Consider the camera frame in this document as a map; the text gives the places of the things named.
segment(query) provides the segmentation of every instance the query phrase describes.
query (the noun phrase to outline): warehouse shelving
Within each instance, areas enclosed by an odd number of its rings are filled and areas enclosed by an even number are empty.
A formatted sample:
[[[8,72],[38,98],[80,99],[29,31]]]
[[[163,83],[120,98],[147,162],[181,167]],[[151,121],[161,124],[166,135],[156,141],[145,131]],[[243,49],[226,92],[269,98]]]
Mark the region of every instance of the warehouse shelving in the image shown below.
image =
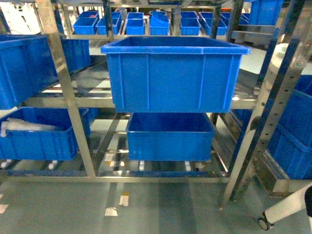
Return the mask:
[[[173,25],[171,25],[172,35],[180,36],[180,11],[181,8],[213,8],[214,22],[212,38],[216,37],[217,26],[221,13],[221,4],[225,0],[215,1],[166,1],[162,5],[157,1],[141,0],[140,2],[101,2],[94,1],[60,1],[51,3],[50,0],[28,1],[32,2],[35,13],[41,21],[42,31],[49,39],[49,46],[53,54],[55,66],[58,71],[59,82],[62,93],[50,93],[51,88],[47,88],[44,93],[39,93],[28,99],[24,105],[36,107],[64,107],[68,108],[75,135],[78,139],[80,153],[73,161],[60,162],[55,170],[47,170],[48,162],[41,161],[13,161],[11,164],[0,170],[1,181],[51,181],[51,182],[194,182],[194,183],[226,183],[225,192],[220,197],[220,207],[224,207],[228,200],[237,199],[248,187],[251,178],[257,172],[258,177],[270,190],[272,195],[286,195],[289,192],[303,187],[311,181],[308,180],[289,180],[283,175],[278,174],[278,170],[273,170],[271,165],[266,163],[264,155],[266,146],[274,132],[279,118],[287,104],[287,101],[298,81],[300,74],[311,55],[312,45],[312,26],[311,13],[312,2],[310,0],[292,0],[291,4],[285,4],[280,14],[276,27],[238,25],[240,14],[243,8],[243,0],[235,0],[231,12],[231,21],[227,41],[234,42],[235,39],[245,40],[246,37],[237,35],[248,35],[250,38],[262,39],[261,43],[269,45],[265,61],[272,61],[272,53],[277,44],[288,43],[292,50],[286,53],[285,58],[277,65],[277,69],[272,69],[267,63],[268,71],[262,86],[258,86],[256,92],[254,87],[244,82],[237,83],[235,95],[233,98],[233,109],[253,109],[253,115],[249,123],[249,131],[245,134],[242,147],[237,158],[231,158],[233,149],[228,146],[222,133],[218,130],[213,140],[212,161],[201,171],[196,169],[192,162],[177,163],[157,163],[127,160],[126,134],[124,131],[117,131],[117,126],[121,120],[126,120],[128,114],[114,114],[111,110],[114,108],[111,94],[89,92],[86,94],[78,93],[72,86],[72,80],[69,75],[65,57],[62,51],[59,32],[54,18],[53,5],[60,4],[63,11],[65,28],[69,38],[84,38],[83,35],[75,35],[72,32],[72,26],[69,21],[69,6],[102,6],[105,9],[105,18],[107,22],[107,36],[94,35],[85,37],[88,39],[98,39],[103,41],[112,41],[118,38],[126,37],[123,30],[120,35],[113,35],[111,7],[146,7],[159,8],[165,6],[172,8]],[[298,3],[302,11],[294,7]],[[273,31],[279,28],[279,33],[273,34]],[[287,69],[278,69],[281,64],[287,66]],[[257,76],[253,74],[240,73],[240,76],[254,77],[253,81],[257,83]],[[274,100],[273,107],[266,105],[267,99]],[[78,107],[99,107],[105,108],[106,114],[102,116],[110,121],[103,136],[96,139],[87,139],[82,128]],[[213,122],[221,116],[225,125],[231,130],[234,138],[238,131],[228,114],[214,113],[211,116]],[[110,142],[117,141],[117,149],[109,151]],[[103,166],[103,162],[114,161],[113,167]]]

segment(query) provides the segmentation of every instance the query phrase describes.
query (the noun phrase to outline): epoxy floor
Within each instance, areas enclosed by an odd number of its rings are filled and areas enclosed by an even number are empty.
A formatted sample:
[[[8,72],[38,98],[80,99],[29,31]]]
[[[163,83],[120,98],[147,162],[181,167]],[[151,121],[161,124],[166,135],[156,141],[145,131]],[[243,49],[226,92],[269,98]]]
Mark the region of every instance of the epoxy floor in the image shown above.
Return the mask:
[[[245,197],[222,211],[220,184],[4,183],[1,234],[261,234],[257,218],[277,203],[252,182]],[[128,192],[129,206],[119,207]],[[116,207],[118,216],[104,216]],[[305,211],[270,234],[308,234]]]

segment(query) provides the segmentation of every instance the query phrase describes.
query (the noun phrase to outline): blue plastic bin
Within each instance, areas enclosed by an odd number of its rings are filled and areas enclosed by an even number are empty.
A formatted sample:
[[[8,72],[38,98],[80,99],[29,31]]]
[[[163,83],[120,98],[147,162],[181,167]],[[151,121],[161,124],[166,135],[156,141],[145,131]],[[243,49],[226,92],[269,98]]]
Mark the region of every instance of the blue plastic bin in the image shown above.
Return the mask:
[[[143,12],[130,12],[128,13],[127,19],[142,20],[143,17],[144,17]]]
[[[298,140],[282,125],[278,125],[268,149],[291,179],[312,179],[312,147]]]
[[[157,15],[157,14],[162,14],[162,15],[167,15],[167,12],[165,11],[150,11],[150,15]]]
[[[89,40],[62,39],[61,42],[70,73],[91,65]]]
[[[276,25],[283,0],[249,0],[252,8],[249,16],[251,25]]]
[[[126,24],[126,34],[144,35],[145,27],[143,19],[128,19]]]
[[[245,46],[197,37],[129,37],[102,46],[118,112],[228,112]]]
[[[0,35],[0,109],[11,109],[57,82],[46,36]]]
[[[131,160],[207,161],[214,128],[202,113],[134,113],[127,137]]]
[[[112,12],[112,18],[113,19],[121,18],[121,12]]]
[[[207,35],[210,36],[211,31],[212,31],[213,19],[212,18],[202,19],[201,22],[202,22],[202,26],[205,29]],[[224,36],[226,34],[227,28],[228,27],[225,25],[225,23],[220,19],[217,35]]]
[[[78,18],[97,18],[97,20],[99,20],[99,14],[98,11],[85,11],[82,12]]]
[[[168,35],[169,20],[166,15],[154,14],[150,17],[150,33],[151,35]]]
[[[96,33],[97,18],[79,17],[74,23],[75,34],[92,35]]]
[[[200,25],[198,19],[182,18],[181,19],[181,35],[199,35]]]
[[[114,34],[117,35],[120,25],[121,25],[121,18],[115,18],[112,19],[113,21],[113,31]],[[101,35],[106,35],[106,20],[105,18],[102,18],[98,23],[97,23],[97,33]]]
[[[195,18],[197,19],[198,16],[195,11],[181,11],[181,18]]]
[[[90,132],[86,119],[88,109],[80,109],[84,129]],[[19,118],[31,123],[54,125],[58,131],[9,131],[0,137],[1,159],[71,160],[76,157],[78,145],[67,109],[20,108],[0,119]]]

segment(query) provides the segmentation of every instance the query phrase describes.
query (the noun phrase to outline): small roller wheel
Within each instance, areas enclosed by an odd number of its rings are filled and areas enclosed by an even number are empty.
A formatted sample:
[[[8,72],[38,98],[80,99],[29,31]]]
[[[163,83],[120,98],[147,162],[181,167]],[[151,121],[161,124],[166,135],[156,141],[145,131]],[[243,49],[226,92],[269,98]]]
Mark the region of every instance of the small roller wheel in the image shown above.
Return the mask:
[[[259,223],[260,228],[262,228],[263,230],[266,230],[266,231],[272,229],[273,226],[274,226],[273,223],[269,223],[268,222],[268,220],[265,217],[265,215],[264,215],[264,217],[261,217],[261,218],[258,219],[258,223]]]

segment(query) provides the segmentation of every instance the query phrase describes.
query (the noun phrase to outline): metal shelf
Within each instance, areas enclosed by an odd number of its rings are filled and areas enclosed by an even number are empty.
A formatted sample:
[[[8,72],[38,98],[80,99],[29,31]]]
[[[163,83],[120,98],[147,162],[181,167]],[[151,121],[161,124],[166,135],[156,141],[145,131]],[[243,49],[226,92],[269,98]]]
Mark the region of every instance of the metal shelf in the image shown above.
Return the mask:
[[[277,25],[273,34],[272,27],[257,27],[257,26],[239,26],[240,14],[242,12],[244,0],[234,1],[231,21],[229,22],[227,41],[234,42],[236,39],[246,40],[246,38],[254,38],[256,35],[258,41],[262,43],[270,39],[268,52],[266,54],[265,63],[263,64],[262,76],[263,83],[259,82],[258,77],[254,74],[248,74],[245,71],[240,72],[240,80],[237,83],[235,98],[232,104],[233,109],[253,109],[253,115],[249,122],[249,131],[244,135],[243,143],[239,149],[236,158],[232,158],[233,150],[228,147],[228,142],[223,139],[223,135],[216,128],[216,135],[213,140],[212,161],[207,164],[203,172],[193,169],[193,163],[179,162],[172,164],[174,167],[169,171],[163,170],[165,164],[157,164],[154,162],[144,162],[145,170],[140,171],[141,162],[129,161],[127,159],[126,135],[125,132],[117,131],[117,125],[121,119],[127,116],[116,114],[111,120],[105,133],[99,136],[98,143],[92,142],[92,139],[87,139],[79,115],[78,107],[101,107],[103,111],[110,113],[110,109],[114,108],[109,89],[106,90],[91,90],[80,92],[72,86],[73,77],[70,76],[66,65],[65,56],[62,50],[59,33],[57,30],[56,21],[54,18],[54,4],[60,4],[63,11],[65,28],[69,38],[82,39],[98,39],[113,41],[115,39],[124,38],[124,27],[119,32],[120,35],[113,35],[111,7],[130,7],[139,6],[147,8],[166,7],[171,8],[174,15],[171,34],[180,36],[180,11],[182,7],[191,8],[211,8],[214,9],[214,20],[211,38],[216,38],[217,27],[221,12],[221,4],[223,0],[199,0],[199,1],[166,1],[159,3],[158,1],[100,1],[91,0],[89,2],[82,1],[54,1],[36,0],[34,10],[39,21],[41,21],[42,32],[48,37],[49,46],[57,69],[59,82],[61,84],[61,94],[51,94],[48,90],[44,93],[37,94],[35,97],[28,99],[25,104],[29,106],[44,106],[44,107],[66,107],[68,108],[69,116],[74,128],[74,132],[80,148],[78,157],[69,162],[60,163],[54,171],[47,170],[47,162],[36,161],[14,161],[6,170],[0,170],[1,181],[53,181],[53,182],[200,182],[200,183],[225,183],[225,191],[220,197],[220,207],[223,208],[230,199],[237,199],[242,196],[248,187],[248,184],[257,171],[258,174],[263,173],[265,187],[271,186],[271,179],[266,177],[266,169],[271,167],[261,167],[257,162],[262,164],[268,142],[275,130],[275,127],[280,119],[280,116],[288,102],[292,90],[294,89],[300,74],[311,55],[312,47],[312,26],[311,13],[312,3],[309,0],[292,0],[292,4],[288,8],[281,11]],[[69,21],[68,6],[92,5],[102,6],[105,9],[105,19],[107,22],[107,36],[100,35],[75,35],[72,32],[72,26]],[[244,30],[244,33],[238,33],[239,30]],[[272,61],[274,48],[278,43],[288,44],[287,56],[283,58],[280,64],[269,66]],[[287,69],[280,69],[281,64]],[[82,71],[76,76],[90,77],[90,74]],[[243,79],[253,78],[254,85],[249,85],[241,82]],[[268,98],[272,100],[273,105],[266,105]],[[212,115],[213,121],[216,121],[216,114]],[[234,125],[226,123],[226,126],[231,129]],[[121,170],[121,167],[114,165],[113,169],[103,167],[107,161],[107,151],[111,142],[117,141],[115,153],[118,157],[114,159],[117,165],[121,162],[127,164]],[[100,151],[93,151],[92,146],[98,145]],[[288,192],[304,186],[304,181],[287,180],[280,175],[276,177],[278,180],[273,185],[273,191],[282,190],[288,186]]]

